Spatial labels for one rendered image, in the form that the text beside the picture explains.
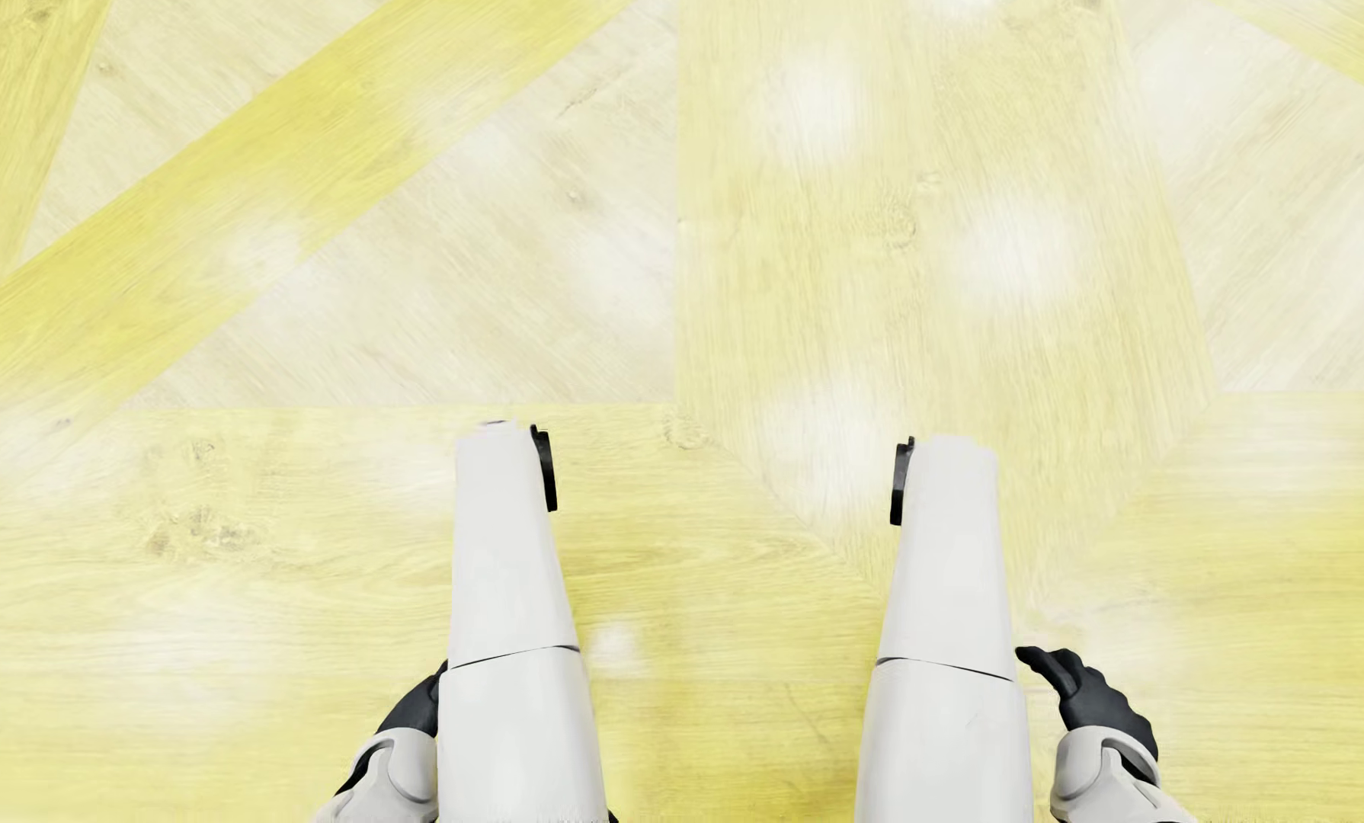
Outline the white robot leg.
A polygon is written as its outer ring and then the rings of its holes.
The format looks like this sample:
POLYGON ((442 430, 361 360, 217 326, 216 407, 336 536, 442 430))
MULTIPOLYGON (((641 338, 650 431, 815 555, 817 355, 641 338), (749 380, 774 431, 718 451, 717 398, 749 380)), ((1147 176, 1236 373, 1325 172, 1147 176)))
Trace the white robot leg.
POLYGON ((441 823, 615 823, 550 500, 540 429, 487 420, 456 442, 441 823))
POLYGON ((892 590, 869 682, 855 823, 1033 823, 998 461, 967 437, 898 445, 892 590))

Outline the white left robot leg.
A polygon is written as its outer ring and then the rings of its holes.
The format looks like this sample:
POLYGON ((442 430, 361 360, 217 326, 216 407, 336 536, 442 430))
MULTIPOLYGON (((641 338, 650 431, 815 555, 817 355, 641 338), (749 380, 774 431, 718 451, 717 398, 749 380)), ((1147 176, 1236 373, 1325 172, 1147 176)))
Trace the white left robot leg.
POLYGON ((540 429, 487 420, 456 442, 441 823, 615 823, 550 500, 540 429))

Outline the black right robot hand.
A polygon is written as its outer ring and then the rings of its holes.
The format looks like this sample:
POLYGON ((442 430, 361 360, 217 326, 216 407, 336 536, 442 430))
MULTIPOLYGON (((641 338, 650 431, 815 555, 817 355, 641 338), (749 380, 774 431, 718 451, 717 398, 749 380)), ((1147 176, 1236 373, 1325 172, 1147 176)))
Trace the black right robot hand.
POLYGON ((1157 764, 1159 747, 1153 737, 1151 722, 1131 707, 1123 691, 1108 684, 1103 672, 1084 665, 1078 652, 1069 648, 1019 646, 1013 652, 1058 693, 1058 715, 1067 732, 1086 726, 1123 732, 1148 752, 1148 763, 1157 764))

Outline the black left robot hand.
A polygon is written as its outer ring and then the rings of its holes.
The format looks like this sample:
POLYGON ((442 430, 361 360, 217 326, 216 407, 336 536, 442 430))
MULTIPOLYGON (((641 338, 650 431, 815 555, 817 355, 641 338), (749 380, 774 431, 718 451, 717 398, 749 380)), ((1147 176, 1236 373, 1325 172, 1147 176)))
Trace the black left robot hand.
POLYGON ((436 708, 443 661, 432 676, 417 682, 381 721, 378 732, 359 747, 351 773, 336 794, 353 792, 364 777, 375 773, 381 751, 387 751, 382 773, 396 793, 417 804, 436 803, 436 708))

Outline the white right robot leg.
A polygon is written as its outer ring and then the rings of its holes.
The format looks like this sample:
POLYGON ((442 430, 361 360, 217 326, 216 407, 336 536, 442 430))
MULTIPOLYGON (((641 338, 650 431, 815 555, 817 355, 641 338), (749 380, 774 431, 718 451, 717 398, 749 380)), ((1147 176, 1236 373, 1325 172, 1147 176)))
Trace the white right robot leg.
POLYGON ((869 682, 855 823, 1033 823, 998 461, 967 437, 898 445, 892 590, 869 682))

